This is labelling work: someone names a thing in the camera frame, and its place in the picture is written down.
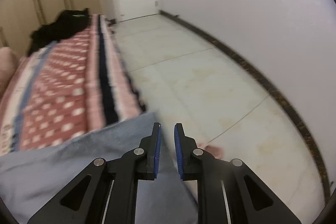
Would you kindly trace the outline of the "pink patterned bed blanket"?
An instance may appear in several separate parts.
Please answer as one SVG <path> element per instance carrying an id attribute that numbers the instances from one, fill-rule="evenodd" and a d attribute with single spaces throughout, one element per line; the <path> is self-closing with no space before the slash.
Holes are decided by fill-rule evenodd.
<path id="1" fill-rule="evenodd" d="M 103 15 L 69 39 L 19 59 L 1 98 L 1 154 L 59 145 L 143 114 Z"/>

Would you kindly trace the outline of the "pink quilted comforter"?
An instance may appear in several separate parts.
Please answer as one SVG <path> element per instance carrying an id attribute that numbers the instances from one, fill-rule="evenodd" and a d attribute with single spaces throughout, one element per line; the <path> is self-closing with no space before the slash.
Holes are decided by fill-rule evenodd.
<path id="1" fill-rule="evenodd" d="M 19 65 L 19 57 L 9 47 L 0 49 L 0 96 L 3 97 L 8 84 Z"/>

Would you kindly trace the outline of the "black clothes pile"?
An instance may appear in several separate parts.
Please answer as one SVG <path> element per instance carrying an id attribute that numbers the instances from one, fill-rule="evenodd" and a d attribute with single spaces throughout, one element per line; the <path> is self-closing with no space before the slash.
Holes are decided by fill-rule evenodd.
<path id="1" fill-rule="evenodd" d="M 31 56 L 51 42 L 69 39 L 85 30 L 91 23 L 88 8 L 84 10 L 63 10 L 53 23 L 42 25 L 30 35 L 31 43 L 26 56 Z"/>

